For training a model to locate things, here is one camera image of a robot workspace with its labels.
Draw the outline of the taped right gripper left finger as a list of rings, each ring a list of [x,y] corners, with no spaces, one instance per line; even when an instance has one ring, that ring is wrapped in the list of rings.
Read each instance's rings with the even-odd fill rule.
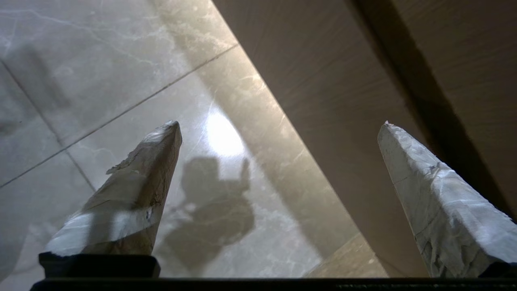
[[[147,134],[107,171],[107,181],[65,221],[45,251],[61,257],[150,255],[181,145],[177,121]]]

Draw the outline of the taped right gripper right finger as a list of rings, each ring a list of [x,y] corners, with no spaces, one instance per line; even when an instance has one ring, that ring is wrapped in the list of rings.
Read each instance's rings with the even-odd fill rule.
[[[377,143],[431,277],[516,277],[508,215],[401,127],[382,124]]]

